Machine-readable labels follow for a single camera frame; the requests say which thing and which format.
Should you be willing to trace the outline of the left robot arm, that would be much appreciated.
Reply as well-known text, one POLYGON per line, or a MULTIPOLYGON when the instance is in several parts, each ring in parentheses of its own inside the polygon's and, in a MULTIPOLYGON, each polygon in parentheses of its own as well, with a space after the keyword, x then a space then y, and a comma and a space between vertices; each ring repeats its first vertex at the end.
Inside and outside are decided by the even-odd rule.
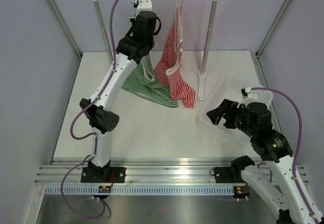
POLYGON ((112 179, 110 170, 112 131, 119 116, 112 106, 130 73, 154 47, 153 37, 159 33, 161 21, 156 13, 142 11, 132 20, 132 27, 118 42, 116 58, 104 80, 90 99, 81 99, 80 106, 95 133, 94 158, 83 169, 82 183, 107 183, 112 179))

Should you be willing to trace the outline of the green striped tank top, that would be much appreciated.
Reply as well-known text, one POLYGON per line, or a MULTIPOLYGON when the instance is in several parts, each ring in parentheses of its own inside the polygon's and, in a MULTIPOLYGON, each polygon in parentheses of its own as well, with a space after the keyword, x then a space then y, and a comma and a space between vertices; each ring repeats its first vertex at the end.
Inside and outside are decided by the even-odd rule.
POLYGON ((153 103, 169 108, 178 107, 178 102, 171 99, 170 88, 159 82, 149 55, 143 57, 129 74, 122 89, 153 103))

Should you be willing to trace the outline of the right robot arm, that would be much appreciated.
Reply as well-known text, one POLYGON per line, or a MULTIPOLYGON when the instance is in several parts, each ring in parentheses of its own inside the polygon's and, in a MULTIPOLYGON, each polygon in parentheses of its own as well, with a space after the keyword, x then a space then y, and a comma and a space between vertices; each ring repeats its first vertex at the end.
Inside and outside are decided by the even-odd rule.
POLYGON ((274 175, 279 188, 266 180, 248 156, 232 160, 230 177, 246 182, 267 204, 277 223, 323 223, 323 213, 312 201, 293 165, 293 151, 284 135, 272 128, 271 112, 264 103, 248 105, 224 99, 207 112, 212 124, 225 119, 227 129, 238 129, 250 138, 254 151, 274 175))

